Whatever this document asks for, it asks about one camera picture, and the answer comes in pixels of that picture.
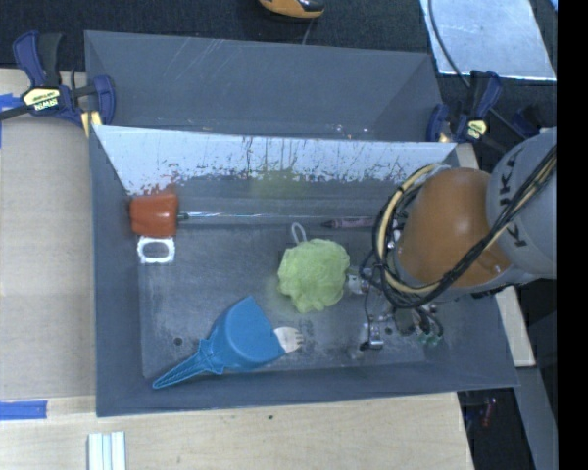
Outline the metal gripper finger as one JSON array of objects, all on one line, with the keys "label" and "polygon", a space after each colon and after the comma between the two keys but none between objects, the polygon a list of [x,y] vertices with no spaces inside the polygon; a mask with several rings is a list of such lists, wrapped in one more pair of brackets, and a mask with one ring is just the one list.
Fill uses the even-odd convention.
[{"label": "metal gripper finger", "polygon": [[370,291],[372,285],[365,276],[349,273],[346,278],[346,288],[350,294],[364,295]]},{"label": "metal gripper finger", "polygon": [[359,337],[358,351],[379,351],[384,346],[378,322],[365,322]]}]

